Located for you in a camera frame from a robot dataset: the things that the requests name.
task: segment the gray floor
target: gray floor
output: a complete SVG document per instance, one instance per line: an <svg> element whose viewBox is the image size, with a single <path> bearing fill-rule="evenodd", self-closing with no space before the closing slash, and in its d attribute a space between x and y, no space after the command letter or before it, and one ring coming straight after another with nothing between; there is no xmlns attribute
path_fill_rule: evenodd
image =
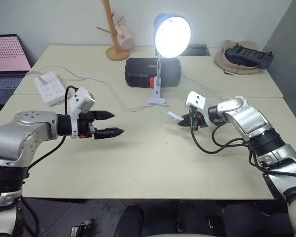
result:
<svg viewBox="0 0 296 237"><path fill-rule="evenodd" d="M87 219L93 219L95 237L112 237L118 220L126 206L137 203L145 213L143 236L176 232L175 209L177 200L87 200L85 203L70 203L54 200L27 198L40 220L42 237L69 237L71 227ZM258 232L272 234L291 233L287 214L265 216L254 204L231 205L222 208L216 201L192 200L204 215L223 217L228 237L254 237ZM33 219L24 210L26 220L34 227Z"/></svg>

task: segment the white table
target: white table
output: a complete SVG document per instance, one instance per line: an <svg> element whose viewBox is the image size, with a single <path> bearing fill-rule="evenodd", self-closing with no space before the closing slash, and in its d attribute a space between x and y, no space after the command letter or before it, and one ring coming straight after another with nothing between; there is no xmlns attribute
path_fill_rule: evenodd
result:
<svg viewBox="0 0 296 237"><path fill-rule="evenodd" d="M71 46L71 45L51 45L34 65L33 70L39 70L47 65L63 66L79 76L91 77L104 80L110 83L120 94L131 93L152 94L152 89L130 88L124 78L125 61L115 62L106 58L105 51L107 46ZM182 56L184 74L202 83L206 88L217 96L243 95L247 97L283 97L281 91L274 83L266 70L255 75L226 75L214 62L214 56L218 48L210 48L211 56ZM155 57L154 48L135 47L131 51L131 57L151 58ZM63 81L64 86L68 81L76 79L68 72L58 68L48 68L43 73L54 71ZM33 83L36 75L25 77L15 94L38 94ZM93 85L93 81L88 81L86 85ZM181 79L180 85L174 88L163 88L161 93L168 98L176 96L185 99L187 94L198 88L199 93L204 96L212 96L208 91L201 89L195 83L185 78Z"/></svg>
<svg viewBox="0 0 296 237"><path fill-rule="evenodd" d="M99 121L98 128L117 126L125 132L112 139L71 140L31 169L23 195L37 198L272 198L261 173L248 164L244 148L225 149L208 155L194 144L189 129L168 120L162 107L125 112L101 91L93 109L108 110L116 117ZM171 111L186 113L184 101L168 99ZM296 150L296 118L282 98L249 98L273 124L284 141ZM48 107L38 95L14 95L0 113L0 125L24 110L63 112L63 105ZM211 129L202 129L198 138L214 149ZM229 124L217 134L224 142L239 137ZM43 143L35 159L58 143Z"/></svg>

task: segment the wooden mug tree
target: wooden mug tree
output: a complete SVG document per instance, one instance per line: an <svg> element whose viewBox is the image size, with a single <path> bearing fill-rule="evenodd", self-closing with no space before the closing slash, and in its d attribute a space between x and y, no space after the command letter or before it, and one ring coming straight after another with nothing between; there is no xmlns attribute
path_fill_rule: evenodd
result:
<svg viewBox="0 0 296 237"><path fill-rule="evenodd" d="M108 21L110 30L106 30L106 29L103 29L101 27L97 27L97 29L109 33L111 35L111 38L112 38L112 41L113 41L113 47L107 49L107 51L106 51L107 58L110 59L110 60L113 60L113 61L125 60L126 58L129 57L129 51L121 49L119 44L118 44L117 31L115 29L114 22L113 22L114 13L111 11L110 1L109 0L102 0L102 3L103 3L103 6L104 6L105 14L107 16L107 21Z"/></svg>

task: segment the white power strip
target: white power strip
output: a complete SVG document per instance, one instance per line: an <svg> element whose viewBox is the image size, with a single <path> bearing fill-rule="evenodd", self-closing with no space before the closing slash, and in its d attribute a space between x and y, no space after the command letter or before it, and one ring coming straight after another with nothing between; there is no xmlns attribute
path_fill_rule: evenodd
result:
<svg viewBox="0 0 296 237"><path fill-rule="evenodd" d="M35 78L34 83L43 101L48 106L62 104L65 99L66 90L55 73L49 72L40 77L43 81Z"/></svg>

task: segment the black game controller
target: black game controller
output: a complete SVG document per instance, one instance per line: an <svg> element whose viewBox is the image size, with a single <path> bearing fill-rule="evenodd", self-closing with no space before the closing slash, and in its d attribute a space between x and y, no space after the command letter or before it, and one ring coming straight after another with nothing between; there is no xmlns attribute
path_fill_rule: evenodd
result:
<svg viewBox="0 0 296 237"><path fill-rule="evenodd" d="M253 49L245 48L237 43L236 46L226 50L226 58L241 58L246 62L256 64L261 69L266 69L270 66L274 55L272 52L263 53Z"/></svg>

